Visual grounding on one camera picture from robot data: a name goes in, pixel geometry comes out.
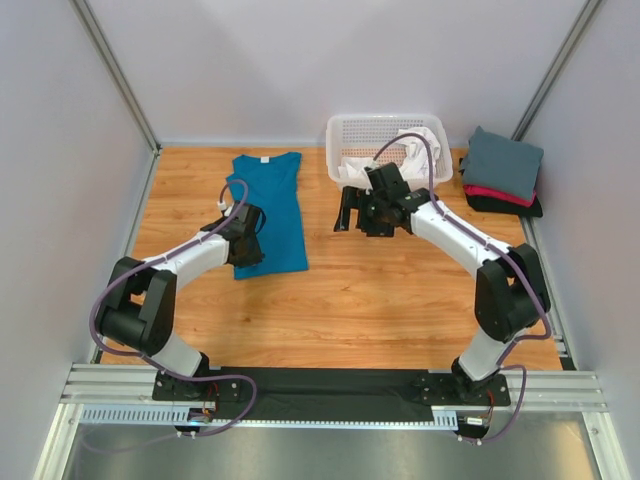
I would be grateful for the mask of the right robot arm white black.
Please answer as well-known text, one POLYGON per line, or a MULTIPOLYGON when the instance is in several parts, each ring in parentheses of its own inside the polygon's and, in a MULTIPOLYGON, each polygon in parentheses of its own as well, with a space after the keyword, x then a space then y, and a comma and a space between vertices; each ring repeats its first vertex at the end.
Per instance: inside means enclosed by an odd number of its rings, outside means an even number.
POLYGON ((550 298, 537 251, 523 243, 499 242, 455 215, 426 188, 413 190, 394 164, 365 171, 369 187, 341 190, 336 231, 356 227, 368 236, 396 230, 426 240, 455 260, 475 282, 478 330, 452 363, 450 390, 470 404, 484 395, 517 343, 534 339, 550 298))

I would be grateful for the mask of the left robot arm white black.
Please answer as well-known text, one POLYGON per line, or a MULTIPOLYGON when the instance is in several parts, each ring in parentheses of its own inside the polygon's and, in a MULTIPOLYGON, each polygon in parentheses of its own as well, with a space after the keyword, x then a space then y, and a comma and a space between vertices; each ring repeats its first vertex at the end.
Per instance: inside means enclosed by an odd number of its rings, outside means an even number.
POLYGON ((252 267, 264 259, 258 233, 266 214, 234 203, 217 221, 187 242, 154 257, 116 262, 92 326, 105 337, 157 365, 155 400, 212 402, 218 383, 206 354, 189 346, 174 329, 178 292, 210 270, 252 267))

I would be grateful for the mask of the blue t shirt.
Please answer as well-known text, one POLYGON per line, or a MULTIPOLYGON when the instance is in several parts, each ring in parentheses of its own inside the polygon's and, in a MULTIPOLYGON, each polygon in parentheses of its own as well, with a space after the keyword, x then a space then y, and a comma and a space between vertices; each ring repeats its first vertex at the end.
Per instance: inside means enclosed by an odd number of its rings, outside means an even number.
POLYGON ((233 172, 227 177, 232 197, 242 198, 243 187, 234 181, 244 181, 248 186, 247 202, 265 214, 265 224, 257 233, 264 259, 251 267, 236 267, 236 280, 309 269, 297 197, 301 162, 299 152, 262 157, 240 155, 232 161, 233 172))

